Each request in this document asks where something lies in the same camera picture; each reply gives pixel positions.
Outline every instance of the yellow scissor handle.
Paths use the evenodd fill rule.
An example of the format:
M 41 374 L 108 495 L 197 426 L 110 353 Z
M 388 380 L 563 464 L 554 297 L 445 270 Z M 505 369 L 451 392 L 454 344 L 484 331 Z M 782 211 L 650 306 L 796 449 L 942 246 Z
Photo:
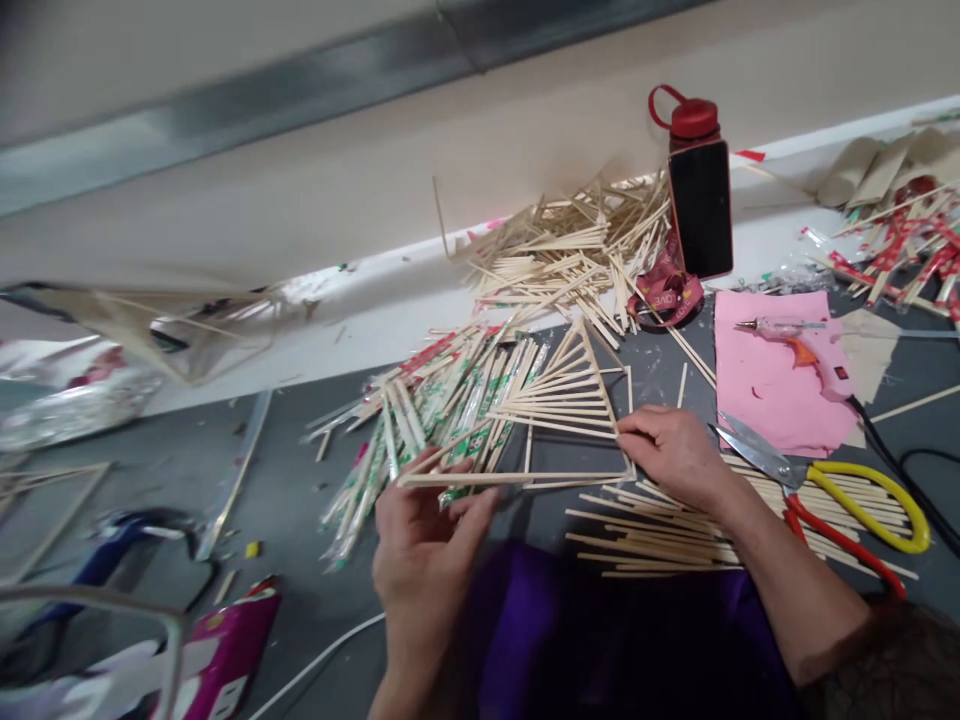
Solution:
M 853 475 L 854 477 L 865 478 L 875 482 L 889 494 L 893 495 L 897 502 L 903 506 L 907 517 L 910 519 L 910 524 L 913 525 L 913 537 L 907 540 L 906 538 L 898 537 L 891 533 L 866 510 L 857 505 L 849 495 L 843 492 L 835 482 L 827 477 L 827 473 L 834 475 Z M 811 463 L 810 469 L 807 470 L 807 480 L 812 480 L 823 488 L 830 497 L 843 506 L 844 510 L 853 515 L 860 521 L 861 525 L 887 543 L 887 545 L 909 555 L 919 555 L 922 552 L 926 552 L 930 547 L 930 526 L 927 524 L 927 518 L 923 514 L 923 511 L 910 496 L 910 493 L 882 472 L 878 472 L 865 465 L 818 460 L 815 463 Z

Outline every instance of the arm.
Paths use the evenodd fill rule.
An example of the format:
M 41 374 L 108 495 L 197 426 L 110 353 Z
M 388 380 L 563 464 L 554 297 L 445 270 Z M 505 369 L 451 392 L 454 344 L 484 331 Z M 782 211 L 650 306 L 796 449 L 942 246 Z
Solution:
M 435 452 L 426 450 L 414 462 Z M 466 462 L 445 472 L 469 469 Z M 373 585 L 386 614 L 387 671 L 368 720 L 455 715 L 445 712 L 444 703 L 455 698 L 441 697 L 438 680 L 455 673 L 447 651 L 498 493 L 470 495 L 441 512 L 442 490 L 392 485 L 377 501 L 380 544 L 373 558 Z
M 834 669 L 870 622 L 866 602 L 727 467 L 696 417 L 644 406 L 619 429 L 618 443 L 634 462 L 678 500 L 714 517 L 734 541 L 794 683 Z

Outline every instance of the white cable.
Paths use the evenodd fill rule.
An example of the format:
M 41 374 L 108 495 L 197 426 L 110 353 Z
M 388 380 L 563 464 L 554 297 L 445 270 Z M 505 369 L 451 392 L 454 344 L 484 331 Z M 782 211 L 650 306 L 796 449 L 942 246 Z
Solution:
M 327 657 L 329 657 L 334 650 L 336 650 L 338 647 L 343 645 L 347 640 L 352 638 L 357 633 L 363 632 L 371 625 L 376 625 L 378 622 L 383 620 L 384 617 L 385 617 L 385 613 L 380 613 L 376 617 L 372 617 L 366 622 L 360 623 L 353 630 L 350 630 L 349 632 L 344 633 L 338 640 L 334 640 L 333 643 L 330 645 L 330 647 L 328 647 L 322 653 L 317 655 L 317 657 L 314 658 L 314 660 L 309 665 L 307 665 L 303 670 L 297 673 L 297 676 L 293 678 L 293 680 L 291 680 L 286 685 L 284 685 L 280 689 L 280 692 L 278 692 L 272 698 L 267 700 L 267 702 L 264 703 L 263 706 L 259 710 L 257 710 L 253 715 L 247 718 L 247 720 L 257 720 L 258 718 L 262 717 L 263 714 L 266 713 L 267 710 L 272 708 L 280 698 L 282 698 L 284 695 L 290 692 L 290 690 L 293 688 L 294 685 L 296 685 L 298 682 L 303 680 L 303 678 L 306 677 L 311 670 L 313 670 L 317 665 L 319 665 L 324 660 L 326 660 Z
M 135 600 L 129 595 L 105 588 L 84 585 L 15 585 L 0 588 L 0 605 L 24 600 L 70 602 L 127 615 L 141 615 L 163 623 L 167 630 L 165 654 L 169 660 L 164 665 L 163 685 L 155 717 L 170 720 L 177 691 L 180 689 L 180 666 L 183 662 L 183 640 L 186 636 L 186 618 L 183 615 L 162 605 Z

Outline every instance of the red water bottle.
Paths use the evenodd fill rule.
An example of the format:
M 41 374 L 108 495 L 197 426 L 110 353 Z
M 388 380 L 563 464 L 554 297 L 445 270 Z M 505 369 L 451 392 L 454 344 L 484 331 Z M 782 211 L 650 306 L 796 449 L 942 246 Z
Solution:
M 658 90 L 678 102 L 669 124 L 654 106 Z M 669 85 L 651 90 L 648 106 L 653 121 L 670 131 L 670 195 L 684 269 L 701 278 L 728 273 L 733 269 L 730 161 L 717 106 L 686 98 Z

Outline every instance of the red bottle cap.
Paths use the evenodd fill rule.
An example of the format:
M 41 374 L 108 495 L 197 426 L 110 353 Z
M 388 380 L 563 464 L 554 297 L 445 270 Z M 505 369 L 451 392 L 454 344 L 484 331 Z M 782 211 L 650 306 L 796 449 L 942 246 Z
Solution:
M 654 106 L 654 96 L 657 90 L 664 90 L 672 95 L 679 105 L 673 109 L 673 116 L 668 125 L 657 114 Z M 717 106 L 709 100 L 700 98 L 686 98 L 669 85 L 657 85 L 650 91 L 650 97 L 647 99 L 650 108 L 650 115 L 653 121 L 662 128 L 666 128 L 672 135 L 684 140 L 694 140 L 696 138 L 706 137 L 716 132 L 719 128 L 717 121 Z

